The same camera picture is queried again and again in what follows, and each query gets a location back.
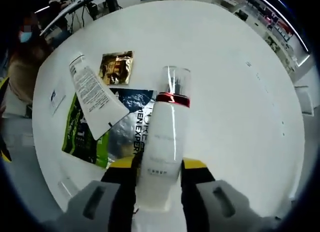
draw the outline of person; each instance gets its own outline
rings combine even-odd
[[[40,25],[42,29],[48,26],[58,15],[59,13],[65,9],[68,5],[70,5],[71,1],[61,1],[61,0],[50,0],[49,8],[45,9],[37,14]],[[53,48],[57,48],[61,43],[63,43],[71,33],[68,31],[68,21],[65,17],[61,17],[56,21],[55,25],[61,29],[61,32],[51,38],[50,43]]]
[[[9,86],[11,91],[27,105],[32,105],[38,71],[52,48],[40,36],[34,13],[23,15],[14,42],[8,49]]]

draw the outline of clear bottle cap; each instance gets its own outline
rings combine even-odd
[[[159,92],[168,92],[190,98],[191,72],[181,67],[165,66],[162,69]]]

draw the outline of green package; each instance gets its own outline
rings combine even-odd
[[[94,140],[75,95],[67,118],[62,150],[79,159],[106,168],[108,138],[107,132],[97,141]]]

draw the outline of gold packet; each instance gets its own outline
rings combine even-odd
[[[133,51],[103,54],[99,77],[106,85],[129,84],[133,59]]]

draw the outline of floor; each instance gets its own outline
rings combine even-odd
[[[3,162],[4,167],[17,194],[39,222],[56,219],[62,211],[49,191],[38,164],[31,119],[3,119],[1,134],[12,159],[11,163]]]
[[[320,149],[320,106],[314,110],[314,117],[303,116],[304,122],[304,161],[297,195],[304,189],[312,172]]]

